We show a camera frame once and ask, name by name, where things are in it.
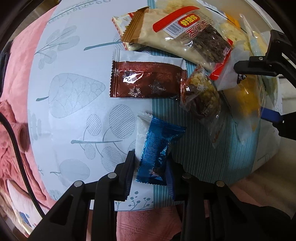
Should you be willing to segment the red-white snack bag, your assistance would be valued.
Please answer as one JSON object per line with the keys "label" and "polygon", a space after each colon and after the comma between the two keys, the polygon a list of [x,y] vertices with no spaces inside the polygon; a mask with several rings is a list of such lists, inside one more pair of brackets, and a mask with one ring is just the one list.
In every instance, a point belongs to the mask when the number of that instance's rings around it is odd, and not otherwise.
{"label": "red-white snack bag", "polygon": [[119,34],[119,42],[123,44],[126,51],[142,51],[148,48],[140,39],[145,30],[144,15],[148,11],[149,7],[146,6],[122,16],[112,17],[114,27]]}

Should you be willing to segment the orange puff ball packet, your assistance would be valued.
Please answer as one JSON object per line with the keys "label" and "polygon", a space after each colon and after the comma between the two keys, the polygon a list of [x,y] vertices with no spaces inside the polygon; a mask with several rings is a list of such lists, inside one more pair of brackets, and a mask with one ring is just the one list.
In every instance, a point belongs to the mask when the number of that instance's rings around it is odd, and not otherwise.
{"label": "orange puff ball packet", "polygon": [[260,77],[238,74],[234,70],[235,63],[248,60],[251,55],[251,51],[244,49],[244,41],[238,41],[215,81],[217,90],[222,91],[229,106],[241,143],[246,142],[256,131],[261,117],[261,107],[265,106],[266,100]]}

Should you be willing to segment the almond pie snack packet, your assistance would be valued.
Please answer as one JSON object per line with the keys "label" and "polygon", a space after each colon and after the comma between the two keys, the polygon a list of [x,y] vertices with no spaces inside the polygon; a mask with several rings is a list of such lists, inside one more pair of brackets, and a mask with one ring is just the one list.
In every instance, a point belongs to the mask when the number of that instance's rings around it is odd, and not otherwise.
{"label": "almond pie snack packet", "polygon": [[138,9],[121,39],[201,65],[213,81],[222,73],[233,44],[219,33],[216,21],[198,6],[183,6],[169,14],[164,9]]}

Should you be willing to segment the brown snowflake snack packet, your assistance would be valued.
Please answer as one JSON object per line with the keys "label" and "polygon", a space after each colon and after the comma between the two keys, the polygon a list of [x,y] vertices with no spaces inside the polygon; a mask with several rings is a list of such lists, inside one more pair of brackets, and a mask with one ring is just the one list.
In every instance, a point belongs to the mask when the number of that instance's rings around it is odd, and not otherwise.
{"label": "brown snowflake snack packet", "polygon": [[187,66],[182,58],[115,50],[109,96],[179,99],[186,78]]}

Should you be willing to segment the pink fleece blanket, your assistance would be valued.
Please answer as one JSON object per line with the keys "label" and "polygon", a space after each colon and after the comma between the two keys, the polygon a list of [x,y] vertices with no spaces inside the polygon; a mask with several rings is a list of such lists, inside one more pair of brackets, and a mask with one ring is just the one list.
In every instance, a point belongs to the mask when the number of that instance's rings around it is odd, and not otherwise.
{"label": "pink fleece blanket", "polygon": [[[51,8],[45,12],[13,40],[1,96],[1,112],[16,134],[29,183],[37,200],[46,207],[52,207],[55,201],[46,191],[34,160],[29,141],[27,98],[34,51],[54,10]],[[126,211],[117,214],[116,235],[118,240],[171,240],[181,232],[181,226],[174,206],[148,211]]]}

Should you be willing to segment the clear-wrapped seed cake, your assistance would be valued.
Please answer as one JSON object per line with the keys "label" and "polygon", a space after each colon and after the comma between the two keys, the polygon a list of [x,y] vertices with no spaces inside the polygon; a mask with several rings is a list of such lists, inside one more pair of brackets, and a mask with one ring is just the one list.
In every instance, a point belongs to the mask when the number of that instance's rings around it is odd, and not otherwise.
{"label": "clear-wrapped seed cake", "polygon": [[225,128],[225,105],[202,66],[197,65],[182,83],[180,105],[204,126],[212,146],[217,147]]}

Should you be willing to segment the white tree-print tablecloth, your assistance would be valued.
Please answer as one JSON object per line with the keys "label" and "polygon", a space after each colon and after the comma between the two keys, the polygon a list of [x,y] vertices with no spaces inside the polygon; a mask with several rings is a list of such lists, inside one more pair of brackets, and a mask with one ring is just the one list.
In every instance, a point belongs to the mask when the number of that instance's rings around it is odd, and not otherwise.
{"label": "white tree-print tablecloth", "polygon": [[55,200],[74,181],[96,181],[125,160],[142,111],[187,128],[174,156],[207,182],[233,184],[278,152],[278,132],[264,120],[241,142],[226,116],[214,147],[176,100],[109,96],[112,55],[123,49],[111,18],[144,6],[155,2],[62,1],[45,14],[29,78],[28,124],[42,181]]}

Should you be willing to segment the blue foil candy packet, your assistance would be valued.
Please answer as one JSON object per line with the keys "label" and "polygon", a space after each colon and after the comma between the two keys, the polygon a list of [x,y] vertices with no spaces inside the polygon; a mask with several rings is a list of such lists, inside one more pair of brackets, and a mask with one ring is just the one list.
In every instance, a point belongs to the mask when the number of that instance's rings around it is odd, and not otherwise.
{"label": "blue foil candy packet", "polygon": [[144,184],[166,185],[166,165],[169,153],[186,132],[186,127],[174,125],[149,113],[137,116],[135,156],[138,160],[135,180]]}

